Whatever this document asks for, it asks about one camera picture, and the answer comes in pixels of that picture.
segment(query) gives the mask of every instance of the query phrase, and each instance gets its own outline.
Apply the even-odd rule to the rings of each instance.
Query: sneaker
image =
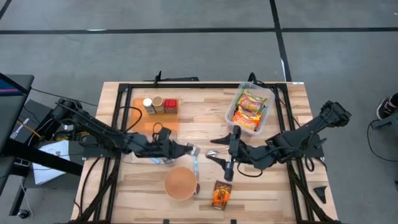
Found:
[[[396,109],[397,107],[394,106],[390,102],[390,98],[387,97],[380,103],[379,107],[377,107],[376,116],[379,119],[384,119],[390,116],[393,112],[395,112]]]

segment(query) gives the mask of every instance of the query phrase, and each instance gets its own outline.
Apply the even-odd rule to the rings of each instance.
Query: wooden tabletop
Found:
[[[108,125],[111,124],[118,86],[118,82],[104,83],[99,100],[96,118]],[[287,83],[287,86],[295,118],[300,124],[311,120],[312,114],[304,84]],[[231,88],[133,89],[133,98],[162,96],[180,100],[179,128],[176,137],[182,144],[190,142],[201,148],[198,158],[200,173],[198,182],[201,189],[198,195],[194,195],[186,201],[172,200],[165,193],[166,173],[178,166],[185,166],[193,170],[193,158],[190,156],[176,159],[171,166],[153,166],[131,164],[131,161],[137,162],[137,159],[132,155],[127,155],[123,157],[124,162],[121,163],[119,170],[112,223],[162,223],[163,219],[169,219],[171,223],[230,223],[231,219],[237,219],[238,223],[295,223],[286,164],[274,164],[258,178],[245,177],[235,169],[231,198],[225,211],[215,210],[211,207],[215,182],[216,180],[224,181],[224,172],[218,164],[206,159],[205,153],[209,149],[226,148],[226,146],[212,144],[210,140],[221,138],[229,133],[224,114],[234,98],[235,92],[236,90]],[[289,128],[285,108],[283,111],[286,127]],[[263,132],[251,139],[243,140],[253,146],[264,145],[265,139],[279,132],[274,105],[271,107]],[[222,157],[228,158],[228,153],[225,151]],[[88,159],[85,162],[76,195],[77,202],[80,201],[81,187],[93,161],[94,159]],[[326,214],[337,219],[325,168],[317,161],[314,163],[314,172],[305,169],[310,193]],[[83,209],[90,204],[98,191],[102,167],[103,159],[100,159],[88,178]],[[258,170],[249,165],[241,165],[240,169],[251,175],[258,173]],[[326,188],[326,204],[323,204],[312,190],[314,187],[323,185],[328,186]],[[299,200],[302,216],[306,218],[301,194],[299,194]],[[105,195],[101,218],[105,216],[107,204],[108,195]],[[78,209],[75,206],[72,219],[77,215]]]

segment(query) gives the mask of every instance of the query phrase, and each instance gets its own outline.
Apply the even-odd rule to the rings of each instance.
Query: plastic container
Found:
[[[237,125],[234,122],[232,122],[232,117],[234,116],[236,103],[238,102],[239,98],[241,97],[241,93],[244,89],[248,89],[253,95],[267,98],[267,100],[264,102],[264,105],[266,106],[266,108],[262,111],[261,120],[260,120],[259,126],[257,127],[257,130],[253,131],[253,130],[250,130],[250,129],[245,128],[240,125],[243,134],[247,134],[248,136],[253,136],[253,135],[260,134],[262,132],[262,130],[264,130],[264,126],[266,124],[267,117],[269,115],[269,109],[271,108],[271,106],[274,105],[274,102],[275,102],[275,95],[272,91],[270,91],[268,89],[261,88],[255,84],[252,84],[249,82],[242,82],[239,85],[238,90],[236,91],[234,100],[231,102],[227,112],[225,113],[225,121],[228,124],[229,130],[232,130],[233,126]]]

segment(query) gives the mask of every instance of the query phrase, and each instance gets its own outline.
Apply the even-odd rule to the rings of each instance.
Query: black metal frame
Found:
[[[237,88],[239,86],[239,83],[193,83],[193,82],[191,82],[191,83],[166,83],[166,82],[158,83],[159,80],[160,80],[160,74],[156,76],[155,81],[153,83],[136,83],[136,84],[122,83],[122,84],[119,84],[118,95],[116,98],[116,105],[115,105],[113,121],[112,121],[113,128],[116,128],[116,124],[118,122],[119,109],[122,107],[121,98],[125,91],[126,91],[126,100],[123,105],[124,112],[122,115],[121,129],[125,129],[127,126],[129,105],[131,103],[132,91],[135,88]],[[257,80],[254,75],[253,76],[251,75],[249,77],[248,81],[256,82]],[[289,93],[287,90],[286,83],[265,83],[265,84],[259,84],[259,85],[264,88],[271,88],[278,95],[279,95],[279,90],[282,92],[285,104],[288,107],[288,108],[286,108],[286,110],[287,110],[287,115],[288,115],[288,119],[289,119],[290,129],[295,130],[293,114],[291,113],[292,109],[291,109],[289,95],[288,95]],[[284,123],[285,121],[284,121],[282,107],[281,107],[279,97],[275,98],[275,105],[277,108],[280,131],[284,132],[285,131],[285,123]],[[106,176],[107,176],[107,173],[109,170],[109,162],[110,162],[110,158],[106,158],[105,162],[104,162],[104,166],[103,166],[103,173],[101,175],[101,184],[99,186],[99,189],[102,188],[103,183],[105,182],[105,179],[106,179]],[[120,157],[116,158],[115,164],[119,164],[119,162],[120,162]],[[294,174],[295,174],[293,162],[291,162],[291,161],[287,162],[286,165],[287,165],[288,174],[290,172],[294,172]],[[297,167],[298,167],[298,174],[300,177],[300,181],[303,184],[303,186],[305,187],[305,189],[308,190],[307,181],[305,178],[305,172],[304,172],[304,168],[303,168],[303,164],[302,164],[301,160],[297,160]],[[112,217],[114,197],[116,194],[116,183],[117,183],[117,179],[113,182],[111,190],[110,190],[110,194],[109,194],[108,206],[106,209],[106,220],[107,221],[111,221],[111,217]],[[311,206],[307,200],[305,200],[305,208],[306,208],[308,220],[303,220],[301,208],[300,208],[300,202],[299,202],[299,195],[298,195],[298,192],[296,189],[296,185],[291,178],[289,178],[289,184],[290,184],[290,189],[292,192],[292,202],[293,202],[293,206],[294,206],[295,218],[296,218],[297,223],[313,222],[315,219],[313,216]],[[101,211],[101,204],[95,210],[94,220],[99,220],[100,211]]]

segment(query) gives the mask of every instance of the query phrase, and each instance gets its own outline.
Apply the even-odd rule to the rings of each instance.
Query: orange bowl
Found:
[[[166,193],[174,200],[190,198],[197,188],[195,174],[186,167],[177,167],[167,173],[164,180]]]

